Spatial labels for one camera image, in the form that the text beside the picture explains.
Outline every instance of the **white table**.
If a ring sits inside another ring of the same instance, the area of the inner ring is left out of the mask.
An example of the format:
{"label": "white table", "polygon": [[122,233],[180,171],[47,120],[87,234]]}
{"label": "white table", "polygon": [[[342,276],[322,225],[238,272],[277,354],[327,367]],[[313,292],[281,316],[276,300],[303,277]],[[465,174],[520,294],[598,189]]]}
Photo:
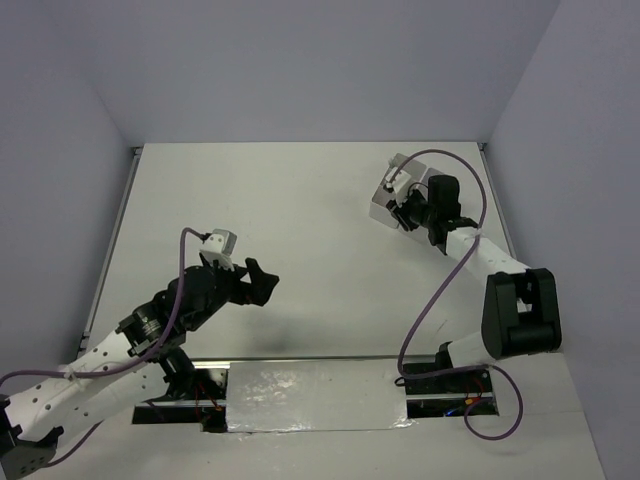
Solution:
{"label": "white table", "polygon": [[[89,345],[177,273],[178,235],[189,225],[238,234],[236,262],[258,259],[280,275],[264,307],[226,306],[197,333],[192,358],[390,356],[424,302],[452,268],[434,248],[368,218],[371,196],[396,153],[444,148],[466,158],[490,191],[474,143],[295,143],[146,145],[93,321]],[[448,157],[425,163],[461,181],[463,214],[479,216],[477,186]],[[493,197],[485,234],[507,249]],[[197,244],[188,264],[197,262]],[[411,353],[477,330],[483,288],[464,273],[443,295]],[[526,403],[520,430],[485,442],[461,419],[423,419],[371,432],[201,434],[193,425],[131,426],[110,419],[82,453],[42,478],[581,478],[604,476],[561,353],[501,363]],[[516,405],[494,376],[498,433]]]}

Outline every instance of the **robotic arm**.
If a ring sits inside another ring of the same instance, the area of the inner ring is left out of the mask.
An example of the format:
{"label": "robotic arm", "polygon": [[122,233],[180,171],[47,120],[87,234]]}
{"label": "robotic arm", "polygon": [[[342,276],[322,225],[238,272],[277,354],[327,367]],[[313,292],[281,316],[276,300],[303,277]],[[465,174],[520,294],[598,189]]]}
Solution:
{"label": "robotic arm", "polygon": [[460,261],[480,237],[465,268],[485,285],[481,328],[440,346],[439,369],[493,364],[515,355],[553,351],[562,341],[555,280],[482,237],[461,216],[460,184],[450,175],[397,155],[373,196],[370,216]]}
{"label": "robotic arm", "polygon": [[[193,392],[196,370],[180,348],[187,332],[200,328],[227,302],[264,306],[279,277],[246,259],[235,265],[231,253],[236,235],[214,230],[202,236],[201,266],[184,270],[177,321],[146,362],[131,370],[98,378],[84,372],[105,372],[128,365],[149,352],[163,335],[176,302],[178,279],[166,290],[122,320],[99,345],[65,368],[63,378],[0,397],[0,473],[19,479],[46,467],[58,447],[120,410],[150,399],[180,399]],[[250,282],[243,281],[248,274]]]}

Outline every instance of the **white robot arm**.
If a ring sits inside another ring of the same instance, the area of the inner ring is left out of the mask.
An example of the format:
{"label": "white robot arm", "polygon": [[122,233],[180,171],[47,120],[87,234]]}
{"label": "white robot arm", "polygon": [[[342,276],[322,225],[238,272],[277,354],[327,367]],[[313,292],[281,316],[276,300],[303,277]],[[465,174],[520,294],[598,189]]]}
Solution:
{"label": "white robot arm", "polygon": [[439,368],[556,350],[562,336],[551,272],[531,269],[482,236],[474,220],[461,216],[458,180],[410,160],[398,154],[391,161],[372,198],[370,216],[458,262],[477,242],[464,268],[485,285],[479,331],[443,344],[436,355]]}
{"label": "white robot arm", "polygon": [[[187,332],[227,302],[264,306],[279,278],[251,258],[246,267],[234,265],[233,233],[214,230],[200,238],[201,266],[182,270],[180,279],[136,308],[99,345],[61,372],[50,372],[55,378],[0,396],[0,473],[8,480],[46,467],[57,448],[126,407],[159,397],[179,399],[193,392],[194,382],[202,387],[180,348]],[[247,273],[250,282],[241,280]],[[142,361],[133,366],[136,358]]]}

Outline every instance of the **cable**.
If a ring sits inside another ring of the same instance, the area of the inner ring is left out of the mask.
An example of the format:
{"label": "cable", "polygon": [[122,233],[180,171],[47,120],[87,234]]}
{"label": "cable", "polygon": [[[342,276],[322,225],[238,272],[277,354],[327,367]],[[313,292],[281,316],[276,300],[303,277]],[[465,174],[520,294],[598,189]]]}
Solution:
{"label": "cable", "polygon": [[[391,176],[391,178],[389,180],[389,183],[393,183],[393,181],[395,180],[395,178],[398,175],[398,173],[409,162],[411,162],[412,160],[416,159],[417,157],[419,157],[421,155],[426,155],[428,153],[438,153],[438,154],[441,154],[441,155],[446,155],[448,157],[451,157],[451,158],[457,160],[458,162],[462,163],[462,165],[464,165],[467,168],[467,170],[469,170],[471,172],[471,174],[473,175],[473,178],[476,180],[476,183],[478,184],[478,188],[480,189],[480,195],[482,197],[482,212],[480,213],[480,220],[478,221],[478,229],[481,229],[482,226],[484,225],[484,220],[485,220],[485,218],[487,216],[487,192],[484,189],[484,185],[482,184],[482,180],[480,179],[480,176],[478,175],[478,172],[476,172],[476,170],[473,168],[473,166],[471,166],[471,164],[469,162],[467,162],[464,158],[456,155],[455,153],[447,152],[446,150],[440,150],[440,149],[437,149],[437,148],[429,148],[429,149],[426,149],[426,150],[420,150],[419,152],[416,152],[413,155],[407,157],[397,167],[397,170]],[[449,273],[447,278],[444,279],[442,284],[438,287],[436,292],[429,299],[429,301],[427,302],[425,307],[418,314],[418,318],[416,318],[415,322],[413,323],[413,325],[409,329],[409,332],[407,333],[407,336],[405,337],[404,341],[402,342],[402,347],[400,348],[400,353],[398,354],[397,367],[398,367],[398,373],[400,373],[400,375],[403,378],[407,379],[407,380],[424,380],[426,378],[439,377],[439,376],[442,376],[442,375],[450,375],[452,373],[473,372],[473,371],[476,371],[476,370],[484,370],[484,369],[488,369],[488,368],[493,368],[493,369],[497,370],[498,372],[500,372],[509,381],[509,383],[511,384],[511,386],[513,387],[513,389],[514,389],[514,391],[516,393],[516,397],[518,398],[518,416],[516,418],[515,423],[513,424],[513,426],[507,432],[503,433],[502,435],[498,435],[496,437],[491,437],[491,436],[488,436],[488,435],[484,435],[484,434],[481,434],[478,431],[474,430],[471,427],[471,425],[469,424],[469,421],[468,421],[467,417],[469,415],[469,412],[471,412],[471,410],[473,410],[473,408],[475,408],[476,405],[478,405],[479,403],[484,403],[484,402],[490,401],[489,399],[482,399],[482,400],[479,400],[477,402],[472,403],[465,410],[465,425],[467,426],[467,428],[469,429],[469,431],[471,433],[473,433],[474,435],[476,435],[479,438],[482,438],[484,440],[502,440],[504,438],[507,438],[509,435],[511,435],[513,432],[516,431],[516,429],[520,426],[520,422],[522,421],[522,416],[524,414],[524,403],[522,401],[522,395],[520,394],[520,390],[518,389],[518,386],[513,381],[513,379],[509,376],[509,374],[507,372],[505,372],[503,369],[501,369],[500,367],[496,367],[495,365],[469,365],[469,366],[465,366],[465,367],[445,368],[443,370],[437,370],[435,372],[428,372],[428,373],[411,374],[411,373],[407,373],[407,372],[404,371],[404,357],[405,357],[405,355],[407,353],[407,349],[409,348],[411,340],[413,339],[414,335],[418,331],[418,328],[422,324],[422,321],[425,319],[425,317],[431,311],[431,309],[433,308],[435,303],[440,299],[440,297],[442,296],[444,291],[447,289],[447,287],[451,284],[451,282],[456,277],[456,275],[458,275],[460,270],[462,270],[462,268],[467,263],[467,261],[469,260],[471,255],[473,255],[473,253],[478,248],[479,244],[480,244],[480,235],[476,236],[475,240],[473,241],[473,245],[471,245],[471,248],[469,248],[469,251],[464,255],[464,257],[462,257],[462,259],[460,259],[458,264],[454,267],[454,269],[451,271],[451,273]]]}
{"label": "cable", "polygon": [[160,421],[162,423],[166,423],[167,419],[164,418],[164,415],[162,414],[162,409],[160,407],[158,407],[155,403],[153,403],[151,400],[147,400],[146,402],[147,405],[149,405],[151,407],[151,409],[153,410],[153,412],[156,414],[156,416],[160,419]]}
{"label": "cable", "polygon": [[[133,361],[116,367],[112,370],[107,371],[99,371],[99,372],[75,372],[74,376],[76,378],[100,378],[100,377],[108,377],[110,375],[117,375],[119,373],[126,372],[132,368],[137,367],[141,363],[145,363],[149,359],[151,359],[157,352],[160,350],[164,342],[167,340],[169,335],[171,334],[171,330],[173,329],[173,325],[176,323],[178,318],[178,312],[180,310],[180,302],[182,301],[182,291],[184,288],[184,270],[185,270],[185,250],[186,250],[186,238],[187,234],[190,233],[200,240],[204,238],[199,232],[196,232],[192,228],[185,227],[182,230],[182,234],[180,235],[180,272],[178,274],[178,288],[176,291],[176,299],[173,303],[173,308],[171,310],[171,315],[169,316],[169,322],[162,332],[162,336],[155,342],[155,344],[148,349],[144,355],[141,357],[135,358]],[[64,378],[66,372],[55,371],[55,370],[16,370],[14,372],[7,373],[2,378],[0,378],[0,388],[10,378],[21,377],[21,376],[40,376],[40,377],[50,377],[50,378]]]}
{"label": "cable", "polygon": [[202,419],[200,418],[200,410],[198,409],[198,387],[196,386],[196,393],[195,393],[195,397],[196,397],[196,418],[198,419],[198,422],[202,423]]}
{"label": "cable", "polygon": [[78,443],[76,443],[71,450],[69,450],[67,453],[65,453],[63,456],[61,456],[58,460],[53,460],[49,463],[47,463],[44,467],[42,468],[49,468],[49,467],[55,467],[56,465],[61,464],[62,462],[64,462],[67,458],[69,458],[71,455],[73,455],[74,453],[76,453],[78,451],[78,449],[84,445],[84,443],[89,440],[89,437],[91,436],[91,434],[93,432],[95,432],[98,427],[102,425],[102,422],[100,423],[96,423],[93,427],[91,427],[87,433],[84,434],[84,436],[78,441]]}
{"label": "cable", "polygon": [[511,384],[513,391],[516,393],[516,397],[518,398],[518,415],[516,416],[516,421],[513,422],[513,425],[511,425],[511,428],[509,428],[509,430],[507,430],[506,432],[500,435],[491,436],[491,435],[485,435],[484,433],[478,432],[475,428],[471,426],[471,423],[469,423],[469,414],[478,405],[481,405],[483,403],[490,403],[492,401],[490,398],[481,398],[473,402],[471,405],[469,405],[464,411],[464,424],[471,433],[473,433],[476,437],[481,438],[482,440],[489,440],[489,441],[504,440],[505,438],[510,437],[520,426],[520,423],[522,422],[522,417],[524,416],[524,401],[522,400],[522,393],[520,393],[520,389],[516,385],[516,382],[513,380],[513,378],[511,378],[511,375],[509,375],[506,371],[504,371],[502,368],[498,367],[497,365],[491,365],[489,366],[489,368],[492,368],[500,372],[504,376],[504,378],[506,378],[507,381]]}
{"label": "cable", "polygon": [[476,377],[473,377],[473,381],[476,383],[476,385],[478,385],[478,387],[480,387],[480,393],[478,394],[478,398],[480,398],[484,393],[484,386],[482,385],[482,382],[478,380]]}

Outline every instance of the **gray wall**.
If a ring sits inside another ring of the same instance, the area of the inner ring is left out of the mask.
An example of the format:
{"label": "gray wall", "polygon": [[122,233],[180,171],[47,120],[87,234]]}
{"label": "gray wall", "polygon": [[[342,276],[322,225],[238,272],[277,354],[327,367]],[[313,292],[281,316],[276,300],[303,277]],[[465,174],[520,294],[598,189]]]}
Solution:
{"label": "gray wall", "polygon": [[45,0],[130,144],[488,139],[558,0]]}
{"label": "gray wall", "polygon": [[640,471],[640,2],[563,0],[489,142],[521,257],[558,280],[610,480]]}
{"label": "gray wall", "polygon": [[0,65],[4,373],[73,355],[131,155],[41,5],[0,0]]}

